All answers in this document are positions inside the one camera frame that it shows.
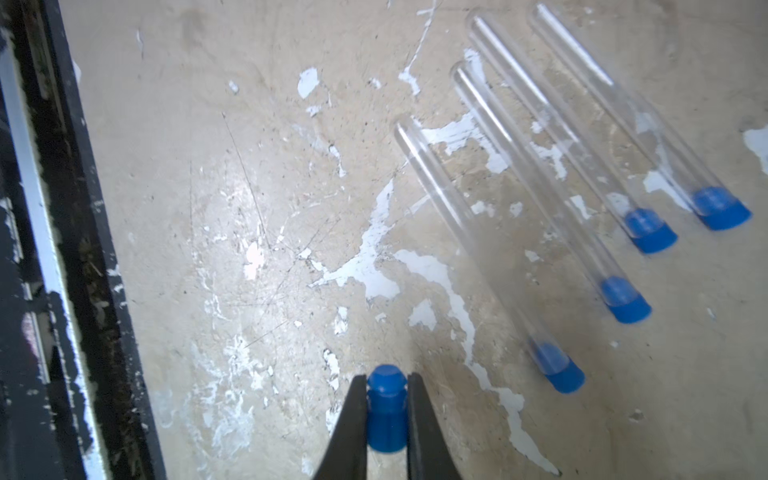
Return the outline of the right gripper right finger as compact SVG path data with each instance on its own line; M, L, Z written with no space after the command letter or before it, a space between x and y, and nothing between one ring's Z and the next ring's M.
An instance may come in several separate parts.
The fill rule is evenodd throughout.
M411 373L407 383L407 472L410 480L461 480L443 437L423 377Z

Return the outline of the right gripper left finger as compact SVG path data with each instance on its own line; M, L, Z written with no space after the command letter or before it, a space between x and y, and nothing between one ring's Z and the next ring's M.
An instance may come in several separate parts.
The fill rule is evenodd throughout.
M367 377L355 376L314 480L367 478Z

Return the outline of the blue stopper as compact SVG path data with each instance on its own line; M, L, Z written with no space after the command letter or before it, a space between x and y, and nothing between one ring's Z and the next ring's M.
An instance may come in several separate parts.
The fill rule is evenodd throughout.
M407 379L395 365L377 366L367 380L366 438L381 453L396 453L408 440Z
M605 305L622 324L643 321L652 313L652 307L626 278L608 277L600 283L600 291Z
M752 212L725 187L704 187L693 193L692 200L697 217L712 231L735 228L752 216Z
M678 235L650 209L637 208L624 216L630 240L644 254L659 253L676 243Z
M540 371L557 392L575 393L585 384L584 372L557 345L534 343L531 349Z

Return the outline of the clear test tube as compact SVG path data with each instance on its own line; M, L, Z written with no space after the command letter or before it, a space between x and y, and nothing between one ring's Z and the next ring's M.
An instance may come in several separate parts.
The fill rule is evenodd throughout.
M653 209L637 200L627 182L619 178L617 167L608 161L607 155L588 133L586 125L490 12L475 9L469 13L466 24L469 39L549 134L630 239L624 216L637 208Z
M551 343L564 351L531 308L522 279L503 263L499 242L490 229L480 224L421 128L411 117L403 115L394 121L394 135L420 184L503 307L531 359L534 361L534 343Z
M611 276L629 280L624 270L580 217L578 210L569 203L565 188L551 178L498 97L469 68L468 63L456 63L450 78L483 135L527 190L552 230L566 244L583 275L604 303L600 283Z
M650 103L626 89L598 63L553 9L543 2L535 3L530 22L695 215L694 192L708 186L729 190Z

